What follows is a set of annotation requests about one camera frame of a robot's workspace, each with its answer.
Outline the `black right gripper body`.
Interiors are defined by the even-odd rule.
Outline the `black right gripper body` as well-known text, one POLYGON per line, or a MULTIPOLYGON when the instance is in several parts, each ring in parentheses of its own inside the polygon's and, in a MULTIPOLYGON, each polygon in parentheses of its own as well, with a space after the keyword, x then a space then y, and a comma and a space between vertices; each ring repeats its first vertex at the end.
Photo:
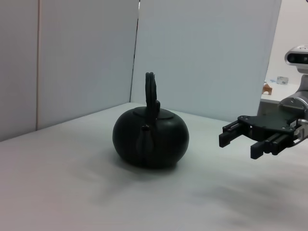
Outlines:
POLYGON ((301 109, 278 107, 266 115, 238 117, 238 123, 244 127, 244 135, 254 141, 264 141, 269 137, 280 134, 294 136, 296 123, 301 118, 301 109))

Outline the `white background table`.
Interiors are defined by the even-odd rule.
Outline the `white background table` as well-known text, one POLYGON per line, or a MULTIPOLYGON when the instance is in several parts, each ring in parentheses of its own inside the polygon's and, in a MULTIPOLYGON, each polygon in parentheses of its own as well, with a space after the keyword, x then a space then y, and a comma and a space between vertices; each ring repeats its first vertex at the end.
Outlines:
POLYGON ((294 94, 299 88, 299 85, 296 84, 280 85, 269 82, 268 85, 272 88, 272 94, 262 94, 261 102, 278 104, 281 100, 294 94))

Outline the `black round teapot with handle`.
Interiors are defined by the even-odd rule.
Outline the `black round teapot with handle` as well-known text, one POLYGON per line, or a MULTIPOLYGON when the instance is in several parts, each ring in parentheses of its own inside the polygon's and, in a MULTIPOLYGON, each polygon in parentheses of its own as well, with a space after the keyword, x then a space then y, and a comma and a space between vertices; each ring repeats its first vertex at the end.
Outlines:
POLYGON ((162 109, 154 73, 145 75, 146 106, 124 112, 113 129, 113 144, 127 163, 144 168, 170 168, 189 145, 187 125, 177 114, 162 109))

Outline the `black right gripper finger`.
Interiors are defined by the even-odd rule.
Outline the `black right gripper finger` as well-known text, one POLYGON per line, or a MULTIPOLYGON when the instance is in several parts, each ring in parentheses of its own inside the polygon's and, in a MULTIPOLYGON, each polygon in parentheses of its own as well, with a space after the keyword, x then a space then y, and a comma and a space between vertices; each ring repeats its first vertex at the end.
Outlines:
POLYGON ((287 134, 276 133, 264 141, 259 141, 250 147, 250 158, 258 159, 264 153, 278 155, 284 149, 293 145, 293 138, 287 134))
POLYGON ((222 133, 219 135, 219 146, 226 147, 234 139, 244 135, 248 136, 250 132, 250 126, 239 123, 238 120, 224 126, 222 128, 222 133))

